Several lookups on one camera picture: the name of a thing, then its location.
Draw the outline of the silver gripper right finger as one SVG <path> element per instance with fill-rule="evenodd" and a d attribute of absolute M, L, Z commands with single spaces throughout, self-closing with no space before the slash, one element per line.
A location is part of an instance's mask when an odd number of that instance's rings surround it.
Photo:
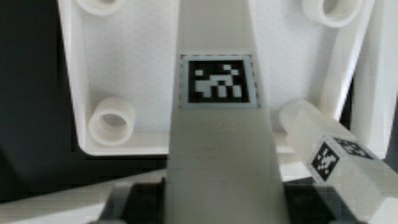
<path fill-rule="evenodd" d="M 307 179 L 284 183 L 291 224 L 367 224 L 362 222 L 330 186 Z"/>

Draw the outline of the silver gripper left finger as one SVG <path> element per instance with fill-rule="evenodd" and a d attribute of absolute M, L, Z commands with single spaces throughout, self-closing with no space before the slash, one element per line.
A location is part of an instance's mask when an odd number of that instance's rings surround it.
<path fill-rule="evenodd" d="M 86 224 L 163 224 L 165 179 L 117 183 L 99 216 Z"/>

